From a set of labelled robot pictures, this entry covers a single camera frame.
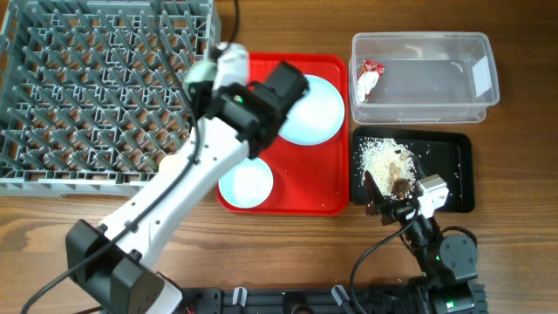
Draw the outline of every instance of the gray plastic dish rack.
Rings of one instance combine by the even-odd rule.
[[[188,136],[174,73],[220,39],[213,0],[10,1],[0,195],[134,195]]]

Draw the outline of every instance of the white bowl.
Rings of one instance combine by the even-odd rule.
[[[310,91],[298,100],[287,114],[279,136],[304,146],[329,140],[339,131],[345,117],[341,94],[330,82],[314,75],[305,75]]]
[[[253,208],[265,201],[273,188],[273,174],[265,161],[246,159],[219,179],[221,195],[237,208]]]

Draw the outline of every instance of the red tray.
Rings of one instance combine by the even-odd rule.
[[[327,79],[341,93],[345,119],[331,139],[314,146],[299,146],[281,137],[260,155],[273,173],[273,190],[254,208],[237,208],[217,188],[217,201],[233,213],[272,215],[337,215],[349,203],[349,107],[347,69],[331,55],[250,53],[250,80],[263,81],[285,60],[304,74]]]

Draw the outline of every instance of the red and white wrapper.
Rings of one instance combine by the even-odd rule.
[[[378,62],[365,60],[363,62],[363,68],[358,74],[357,80],[357,95],[358,101],[365,102],[372,95],[372,89],[376,86],[376,83],[384,74],[385,66],[379,64]]]

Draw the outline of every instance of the wooden table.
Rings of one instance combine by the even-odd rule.
[[[218,3],[223,38],[234,21]],[[476,209],[438,214],[480,241],[479,282],[491,312],[558,311],[558,2],[241,1],[238,41],[251,51],[330,53],[346,63],[367,31],[481,31],[488,35],[501,101],[474,125],[422,126],[467,134],[473,143]],[[125,202],[107,197],[0,200],[0,313],[17,312],[65,270],[65,234]],[[395,227],[349,206],[331,218],[232,215],[207,195],[174,233],[159,270],[185,287],[330,287],[347,283],[360,254]],[[400,242],[374,253],[359,283],[399,283],[419,274]],[[66,281],[35,312],[96,305]]]

